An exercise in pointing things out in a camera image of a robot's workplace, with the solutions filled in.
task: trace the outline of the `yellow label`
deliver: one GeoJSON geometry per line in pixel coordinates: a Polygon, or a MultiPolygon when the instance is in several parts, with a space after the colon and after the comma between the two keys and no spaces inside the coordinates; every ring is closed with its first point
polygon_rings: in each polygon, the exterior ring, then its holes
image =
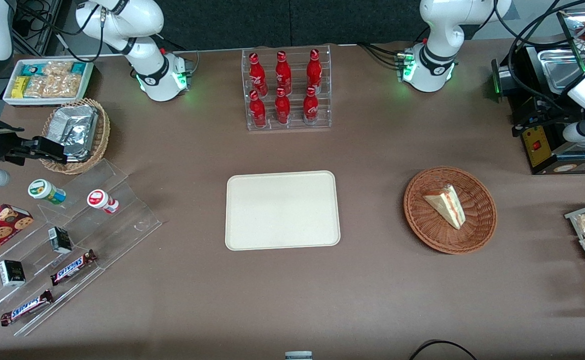
{"type": "Polygon", "coordinates": [[[10,92],[10,97],[13,99],[22,99],[29,80],[30,77],[28,76],[17,76],[16,79],[14,79],[14,86],[10,92]]]}
{"type": "Polygon", "coordinates": [[[530,159],[532,167],[538,166],[553,155],[542,126],[535,126],[526,130],[521,137],[526,146],[526,152],[528,153],[528,159],[530,159]]]}

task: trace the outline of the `small black box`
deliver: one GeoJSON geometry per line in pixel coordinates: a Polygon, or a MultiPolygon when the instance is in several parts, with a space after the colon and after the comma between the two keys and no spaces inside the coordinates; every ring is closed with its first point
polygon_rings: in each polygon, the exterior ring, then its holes
{"type": "Polygon", "coordinates": [[[26,284],[26,276],[21,262],[14,260],[0,261],[0,278],[4,287],[18,287],[26,284]]]}
{"type": "Polygon", "coordinates": [[[61,254],[68,254],[73,251],[73,244],[71,244],[71,237],[68,236],[68,231],[57,226],[48,229],[48,239],[50,239],[50,246],[53,251],[61,254]]]}

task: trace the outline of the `clear acrylic display stand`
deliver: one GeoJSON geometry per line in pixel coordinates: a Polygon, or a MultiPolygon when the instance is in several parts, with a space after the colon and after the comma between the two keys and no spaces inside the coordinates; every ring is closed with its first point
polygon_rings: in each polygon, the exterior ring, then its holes
{"type": "Polygon", "coordinates": [[[248,130],[286,130],[286,129],[314,129],[329,128],[332,125],[331,98],[332,98],[332,63],[331,47],[299,46],[282,48],[253,48],[241,51],[241,77],[244,84],[244,101],[246,103],[246,123],[248,130]],[[317,123],[306,125],[304,123],[304,98],[306,98],[307,76],[306,67],[311,61],[311,50],[319,51],[321,63],[321,92],[317,94],[319,107],[317,110],[317,123]],[[277,98],[277,78],[275,67],[277,66],[277,52],[285,51],[290,70],[292,71],[292,93],[288,95],[290,100],[290,121],[282,125],[277,121],[275,112],[275,100],[277,98]],[[265,71],[265,80],[268,85],[268,94],[261,98],[265,105],[265,127],[256,127],[251,118],[251,98],[249,93],[253,90],[251,82],[251,62],[249,55],[259,55],[259,63],[265,71]]]}
{"type": "Polygon", "coordinates": [[[48,319],[79,291],[100,276],[110,265],[139,244],[162,223],[148,205],[142,202],[126,183],[121,170],[103,159],[89,171],[77,176],[61,188],[66,200],[61,205],[41,201],[43,221],[26,237],[0,253],[1,260],[18,260],[25,271],[26,283],[6,287],[0,280],[0,317],[50,289],[54,303],[27,314],[9,326],[14,335],[25,336],[48,319]],[[102,189],[119,201],[119,210],[107,214],[89,207],[86,197],[94,189],[102,189]],[[48,229],[53,226],[68,231],[73,249],[70,253],[53,251],[48,229]],[[53,287],[50,276],[92,249],[97,260],[80,269],[69,280],[53,287]]]}

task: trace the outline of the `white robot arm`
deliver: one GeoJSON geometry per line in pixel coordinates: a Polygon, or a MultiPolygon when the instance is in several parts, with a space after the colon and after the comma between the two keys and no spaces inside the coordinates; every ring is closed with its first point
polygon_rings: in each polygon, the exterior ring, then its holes
{"type": "Polygon", "coordinates": [[[423,92],[435,92],[450,79],[453,62],[464,43],[460,25],[481,25],[498,20],[494,11],[504,16],[512,0],[422,0],[421,18],[430,27],[426,44],[407,48],[403,81],[423,92]]]}
{"type": "Polygon", "coordinates": [[[188,89],[184,59],[162,54],[150,38],[164,26],[162,9],[153,0],[87,1],[77,6],[75,18],[80,25],[87,21],[86,35],[103,41],[128,59],[141,89],[152,100],[171,100],[188,89]]]}

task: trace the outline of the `sandwich slice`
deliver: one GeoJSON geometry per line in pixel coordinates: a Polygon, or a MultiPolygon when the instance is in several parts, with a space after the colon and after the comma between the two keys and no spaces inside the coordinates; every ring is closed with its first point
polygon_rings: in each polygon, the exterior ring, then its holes
{"type": "Polygon", "coordinates": [[[466,222],[466,215],[459,201],[457,191],[453,185],[446,185],[443,189],[430,190],[423,194],[423,198],[444,218],[450,225],[459,230],[466,222]]]}

